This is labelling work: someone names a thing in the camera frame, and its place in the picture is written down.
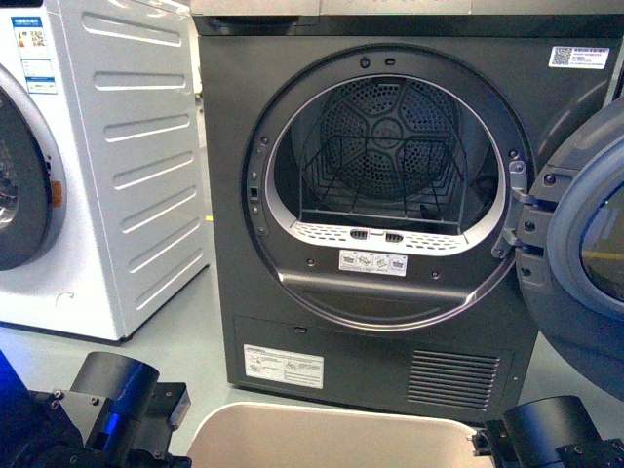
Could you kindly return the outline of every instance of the dryer door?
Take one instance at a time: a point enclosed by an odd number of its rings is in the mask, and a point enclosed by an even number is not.
[[[464,65],[412,47],[349,50],[295,76],[262,115],[246,222],[274,278],[320,317],[376,332],[428,327],[511,270],[499,245],[519,215],[509,187],[527,187],[526,142]]]
[[[0,88],[0,270],[38,254],[52,217],[52,190],[37,140]]]
[[[624,99],[559,148],[527,197],[518,276],[562,356],[624,398]]]

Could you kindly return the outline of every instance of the screw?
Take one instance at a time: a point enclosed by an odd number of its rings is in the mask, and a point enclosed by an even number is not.
[[[544,176],[544,185],[555,185],[555,182],[557,181],[557,178],[552,175],[552,174],[547,174]]]

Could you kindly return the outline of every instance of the ribbed side panel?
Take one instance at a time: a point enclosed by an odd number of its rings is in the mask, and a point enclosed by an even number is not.
[[[414,350],[408,401],[486,410],[499,358]]]
[[[126,334],[208,263],[190,16],[149,3],[61,3]]]

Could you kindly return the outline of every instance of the qr code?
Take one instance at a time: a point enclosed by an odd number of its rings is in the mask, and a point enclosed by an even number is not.
[[[572,58],[572,51],[574,49],[571,47],[557,47],[555,48],[555,53],[553,54],[553,59],[551,60],[551,64],[553,65],[569,65],[570,59]]]
[[[30,31],[30,38],[32,39],[32,47],[46,47],[43,31]]]

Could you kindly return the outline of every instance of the black porthole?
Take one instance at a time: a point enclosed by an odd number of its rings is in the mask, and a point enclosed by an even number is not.
[[[51,187],[41,149],[0,90],[0,270],[37,255],[50,224]]]
[[[391,74],[389,53],[401,58]],[[432,325],[472,306],[511,267],[512,256],[491,254],[508,214],[508,148],[529,162],[513,111],[463,64],[400,45],[339,53],[293,77],[258,120],[242,180],[257,174],[262,218],[246,203],[246,222],[250,232],[270,227],[253,236],[256,251],[318,315],[376,331]],[[351,271],[338,263],[348,251],[402,255],[405,275]],[[326,261],[314,271],[297,261],[310,257]],[[432,262],[451,272],[433,295],[421,274]],[[390,285],[402,301],[375,306],[370,291],[393,300]]]

